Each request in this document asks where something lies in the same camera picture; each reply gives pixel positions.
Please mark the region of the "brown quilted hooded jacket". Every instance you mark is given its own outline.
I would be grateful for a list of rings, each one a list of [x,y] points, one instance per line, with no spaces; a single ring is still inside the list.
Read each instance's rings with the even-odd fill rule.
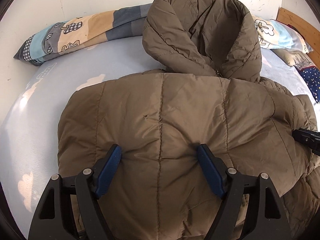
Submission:
[[[316,130],[306,95],[260,76],[261,50],[238,0],[154,0],[145,51],[165,70],[75,92],[58,126],[58,164],[74,176],[123,150],[100,208],[116,239],[203,239],[220,206],[196,157],[207,144],[242,174],[267,173],[297,239],[319,210],[319,157],[292,131]]]

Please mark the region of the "navy star pattern pillow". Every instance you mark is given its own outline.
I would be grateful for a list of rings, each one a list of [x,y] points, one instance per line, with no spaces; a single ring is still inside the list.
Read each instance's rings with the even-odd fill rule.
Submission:
[[[298,71],[305,83],[307,84],[310,92],[316,103],[319,103],[320,95],[320,72],[315,66],[304,68]]]

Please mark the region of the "beige printed pillow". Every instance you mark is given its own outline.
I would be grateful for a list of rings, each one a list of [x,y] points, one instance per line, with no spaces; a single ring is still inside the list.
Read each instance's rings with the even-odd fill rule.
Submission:
[[[272,49],[271,51],[282,59],[288,66],[295,67],[298,70],[316,66],[312,59],[301,51],[290,51],[286,49]]]

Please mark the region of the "light blue bed sheet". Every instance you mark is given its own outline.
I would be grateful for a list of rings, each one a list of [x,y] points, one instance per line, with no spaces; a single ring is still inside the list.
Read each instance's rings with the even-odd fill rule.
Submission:
[[[81,49],[38,68],[1,126],[1,185],[23,236],[49,178],[58,172],[57,126],[72,94],[157,68],[161,64],[145,52],[139,36]]]

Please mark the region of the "wooden headboard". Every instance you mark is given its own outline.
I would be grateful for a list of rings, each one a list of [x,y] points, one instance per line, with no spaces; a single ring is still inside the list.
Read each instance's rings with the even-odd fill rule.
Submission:
[[[284,8],[278,9],[276,20],[283,24],[289,24],[300,32],[308,44],[310,44],[310,46],[313,48],[313,51],[309,53],[309,57],[319,69],[319,31],[310,23],[306,22],[306,20]]]

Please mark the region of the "patchwork folded quilt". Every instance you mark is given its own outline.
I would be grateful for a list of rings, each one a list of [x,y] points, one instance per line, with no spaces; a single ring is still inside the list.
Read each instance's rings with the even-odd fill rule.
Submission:
[[[40,66],[46,61],[96,44],[141,36],[150,6],[125,7],[54,23],[29,37],[14,59]]]

